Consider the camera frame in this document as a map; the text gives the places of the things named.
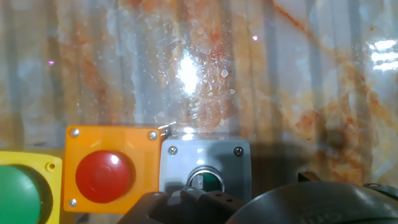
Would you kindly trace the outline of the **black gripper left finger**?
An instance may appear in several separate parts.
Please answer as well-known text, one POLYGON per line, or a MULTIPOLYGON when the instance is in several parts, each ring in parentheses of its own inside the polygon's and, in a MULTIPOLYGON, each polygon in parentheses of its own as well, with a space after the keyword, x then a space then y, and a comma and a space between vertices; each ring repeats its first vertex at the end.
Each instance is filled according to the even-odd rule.
POLYGON ((175 215, 163 192, 144 194, 118 221, 118 224, 172 224, 175 215))

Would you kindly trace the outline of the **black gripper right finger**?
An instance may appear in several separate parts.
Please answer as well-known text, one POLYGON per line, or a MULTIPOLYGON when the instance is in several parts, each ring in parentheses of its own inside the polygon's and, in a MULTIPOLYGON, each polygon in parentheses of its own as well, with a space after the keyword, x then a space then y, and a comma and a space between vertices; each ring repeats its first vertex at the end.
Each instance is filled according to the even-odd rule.
POLYGON ((188 187, 180 191, 178 217, 186 224, 224 224, 246 202, 221 191, 188 187))

